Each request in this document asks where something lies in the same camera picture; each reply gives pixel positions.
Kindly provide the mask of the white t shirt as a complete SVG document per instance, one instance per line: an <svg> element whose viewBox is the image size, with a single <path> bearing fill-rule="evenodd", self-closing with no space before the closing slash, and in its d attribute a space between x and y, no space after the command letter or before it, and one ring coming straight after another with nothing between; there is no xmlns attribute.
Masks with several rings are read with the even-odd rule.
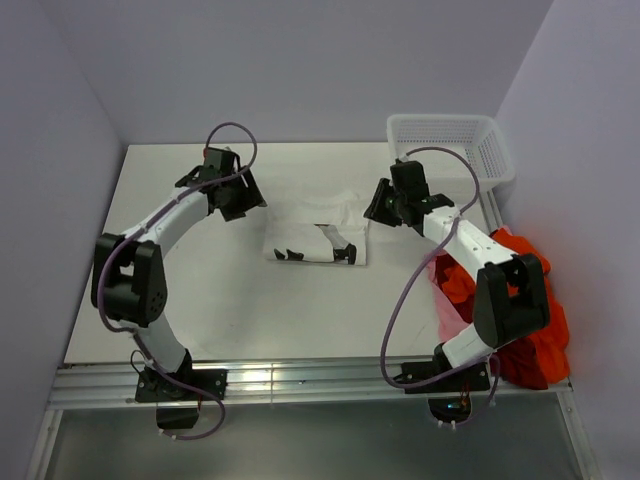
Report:
<svg viewBox="0 0 640 480"><path fill-rule="evenodd" d="M352 191L279 200L267 208L263 257L365 266L369 224L365 209L366 202Z"/></svg>

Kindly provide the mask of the white plastic basket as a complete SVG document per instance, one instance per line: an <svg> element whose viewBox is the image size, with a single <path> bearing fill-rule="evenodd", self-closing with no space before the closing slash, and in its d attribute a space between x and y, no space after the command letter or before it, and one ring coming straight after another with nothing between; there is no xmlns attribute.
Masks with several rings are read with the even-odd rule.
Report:
<svg viewBox="0 0 640 480"><path fill-rule="evenodd" d="M387 142L393 159L419 147L444 147L465 156L489 191L515 178L502 132L483 115L394 114L387 119Z"/></svg>

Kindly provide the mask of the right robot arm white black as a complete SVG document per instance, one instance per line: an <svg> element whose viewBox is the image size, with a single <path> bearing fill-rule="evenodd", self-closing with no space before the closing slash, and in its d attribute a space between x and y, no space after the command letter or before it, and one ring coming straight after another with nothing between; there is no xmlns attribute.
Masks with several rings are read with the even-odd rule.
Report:
<svg viewBox="0 0 640 480"><path fill-rule="evenodd" d="M438 360L432 368L434 381L452 390L466 379L467 366L549 325L542 263L533 254L518 254L497 243L463 218L465 208L457 208L443 194L431 193L421 163L396 160L390 174L379 181L365 217L391 227L407 226L435 248L412 273L392 310L379 354L381 373L388 383L395 382L387 371L393 328L422 271L444 252L475 284L471 324L434 351Z"/></svg>

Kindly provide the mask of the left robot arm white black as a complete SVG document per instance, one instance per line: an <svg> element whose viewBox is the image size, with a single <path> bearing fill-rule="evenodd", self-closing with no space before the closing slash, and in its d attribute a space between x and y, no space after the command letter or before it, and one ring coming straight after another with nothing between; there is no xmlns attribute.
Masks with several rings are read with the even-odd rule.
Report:
<svg viewBox="0 0 640 480"><path fill-rule="evenodd" d="M197 223L215 212L225 221L245 217L266 202L248 166L230 148L207 147L202 164L175 183L164 205L120 234L95 244L91 302L103 325L128 333L141 352L145 386L171 399L201 394L192 357L164 312L168 287L164 258Z"/></svg>

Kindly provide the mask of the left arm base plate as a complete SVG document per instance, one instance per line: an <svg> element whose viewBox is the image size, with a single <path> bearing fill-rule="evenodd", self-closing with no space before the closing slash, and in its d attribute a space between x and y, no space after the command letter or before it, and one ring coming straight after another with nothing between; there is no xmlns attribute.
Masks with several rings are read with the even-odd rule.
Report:
<svg viewBox="0 0 640 480"><path fill-rule="evenodd" d="M213 394L223 399L227 386L228 371L225 369L196 369L182 383ZM199 393L180 387L164 379L158 372L144 368L139 374L135 392L137 403L166 403L196 401Z"/></svg>

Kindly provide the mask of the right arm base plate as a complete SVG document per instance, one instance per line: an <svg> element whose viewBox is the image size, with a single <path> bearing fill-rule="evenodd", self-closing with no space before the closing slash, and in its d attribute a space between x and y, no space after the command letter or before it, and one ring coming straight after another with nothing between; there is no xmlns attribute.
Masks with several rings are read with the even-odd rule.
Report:
<svg viewBox="0 0 640 480"><path fill-rule="evenodd" d="M488 392L492 386L488 366L488 358L472 360L448 370L435 360L404 362L392 383L407 394Z"/></svg>

